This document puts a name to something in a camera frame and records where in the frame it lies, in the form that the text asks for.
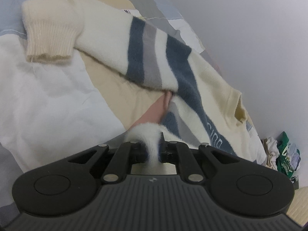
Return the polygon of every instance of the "pile of clothes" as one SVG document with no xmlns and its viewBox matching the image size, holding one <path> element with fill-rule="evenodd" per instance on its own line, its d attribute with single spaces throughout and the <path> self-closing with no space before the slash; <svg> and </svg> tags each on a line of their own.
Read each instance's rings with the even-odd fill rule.
<svg viewBox="0 0 308 231">
<path fill-rule="evenodd" d="M 270 137 L 263 139 L 262 144 L 267 154 L 266 166 L 284 173 L 292 182 L 298 182 L 298 177 L 293 177 L 293 173 L 300 168 L 300 152 L 296 144 L 289 140 L 286 132 L 281 134 L 279 141 Z"/>
</svg>

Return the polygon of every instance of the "blanket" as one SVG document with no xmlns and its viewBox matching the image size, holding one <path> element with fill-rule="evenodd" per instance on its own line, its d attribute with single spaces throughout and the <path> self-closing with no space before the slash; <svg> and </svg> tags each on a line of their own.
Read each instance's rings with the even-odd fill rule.
<svg viewBox="0 0 308 231">
<path fill-rule="evenodd" d="M 22 172 L 107 142 L 125 131 L 93 86 L 77 50 L 61 66 L 26 62 L 27 41 L 0 36 L 0 226 L 18 210 Z"/>
<path fill-rule="evenodd" d="M 67 32 L 73 29 L 68 23 L 71 19 L 67 18 L 71 11 L 64 9 L 68 3 L 61 6 L 61 1 L 24 3 L 27 9 L 23 16 L 35 15 L 32 21 L 36 27 L 38 23 L 43 25 L 36 29 L 40 41 L 41 34 L 50 32 L 48 25 L 67 28 Z M 247 148 L 250 136 L 241 93 L 229 86 L 196 51 L 145 21 L 97 0 L 72 2 L 71 10 L 79 11 L 84 18 L 84 29 L 76 40 L 76 48 L 137 84 L 174 93 L 168 113 L 157 125 L 166 140 L 184 141 L 190 148 L 207 142 L 230 154 L 263 163 L 265 153 L 261 143 Z M 31 21 L 25 26 L 27 32 L 33 28 Z M 41 43 L 33 42 L 34 39 L 28 40 L 28 44 L 39 47 Z M 49 44 L 45 55 L 57 43 Z"/>
</svg>

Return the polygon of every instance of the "white duvet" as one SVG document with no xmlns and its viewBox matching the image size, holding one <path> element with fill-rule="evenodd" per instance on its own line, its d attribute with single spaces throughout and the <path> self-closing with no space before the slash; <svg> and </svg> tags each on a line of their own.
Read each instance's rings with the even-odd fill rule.
<svg viewBox="0 0 308 231">
<path fill-rule="evenodd" d="M 17 35 L 0 37 L 0 143 L 23 172 L 125 131 L 78 51 L 64 64 L 29 63 L 26 44 Z"/>
</svg>

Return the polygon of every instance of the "bed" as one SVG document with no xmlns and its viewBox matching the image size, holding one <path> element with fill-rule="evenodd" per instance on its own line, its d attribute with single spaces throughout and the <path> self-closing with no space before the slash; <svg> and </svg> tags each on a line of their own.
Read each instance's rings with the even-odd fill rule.
<svg viewBox="0 0 308 231">
<path fill-rule="evenodd" d="M 26 44 L 25 40 L 23 40 L 26 39 L 26 32 L 22 24 L 20 11 L 20 5 L 23 1 L 24 0 L 6 0 L 5 3 L 0 4 L 1 13 L 4 14 L 2 19 L 0 19 L 0 36 L 14 34 L 21 38 L 20 41 L 22 44 Z M 155 27 L 167 32 L 169 35 L 200 53 L 201 56 L 220 73 L 219 67 L 206 52 L 200 39 L 178 10 L 168 0 L 98 1 L 102 1 L 110 6 L 123 10 L 124 13 L 129 13 L 142 20 L 146 20 Z M 167 110 L 168 105 L 166 105 L 166 102 L 168 102 L 171 97 L 170 92 L 151 90 L 138 86 L 88 54 L 83 52 L 79 54 L 81 59 L 78 59 L 78 62 L 83 61 L 86 68 L 86 70 L 82 72 L 88 74 L 90 78 L 89 83 L 92 83 L 102 95 L 107 107 L 112 111 L 110 114 L 113 114 L 114 117 L 119 120 L 117 124 L 122 125 L 119 126 L 118 132 L 110 133 L 110 139 L 111 137 L 115 137 L 129 130 L 137 124 L 144 122 L 160 122 L 161 117 Z M 249 116 L 246 126 L 250 135 L 250 145 L 261 145 Z M 116 147 L 118 141 L 119 139 L 117 141 L 111 141 L 109 145 L 111 147 Z M 29 169 L 27 166 L 23 167 L 20 162 L 16 162 L 16 156 L 13 156 L 10 151 L 3 146 L 0 145 L 0 177 L 1 181 L 4 182 L 0 186 L 0 226 L 6 226 L 18 215 L 19 212 L 13 202 L 10 190 L 15 179 Z M 44 164 L 44 162 L 33 164 L 31 168 L 35 168 L 42 164 Z M 292 212 L 290 215 L 297 220 L 297 215 L 295 214 L 296 210 L 294 209 L 294 207 L 290 208 Z M 299 220 L 298 223 L 303 224 L 303 220 L 305 220 L 306 217 L 301 216 L 300 218 L 301 220 Z"/>
</svg>

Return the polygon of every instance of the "blue stripe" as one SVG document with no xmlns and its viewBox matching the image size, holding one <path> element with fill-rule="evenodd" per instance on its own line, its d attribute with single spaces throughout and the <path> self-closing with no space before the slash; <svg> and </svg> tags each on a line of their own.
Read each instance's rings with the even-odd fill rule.
<svg viewBox="0 0 308 231">
<path fill-rule="evenodd" d="M 190 53 L 191 48 L 189 46 L 186 46 L 177 39 L 168 35 L 166 56 L 178 82 L 179 88 L 177 95 L 197 113 L 208 136 L 210 137 L 211 146 L 221 149 L 229 154 L 236 155 L 230 143 L 217 131 L 214 123 L 210 120 L 203 109 L 197 82 L 188 63 L 188 56 Z"/>
<path fill-rule="evenodd" d="M 246 129 L 249 132 L 252 128 L 252 125 L 249 123 L 249 121 L 246 121 Z"/>
<path fill-rule="evenodd" d="M 161 124 L 164 125 L 169 130 L 170 133 L 180 138 L 179 129 L 177 127 L 177 120 L 172 112 L 168 112 L 165 115 Z"/>
<path fill-rule="evenodd" d="M 125 76 L 127 79 L 138 84 L 143 84 L 144 82 L 142 41 L 144 26 L 145 21 L 133 17 L 127 52 L 128 68 Z"/>
</svg>

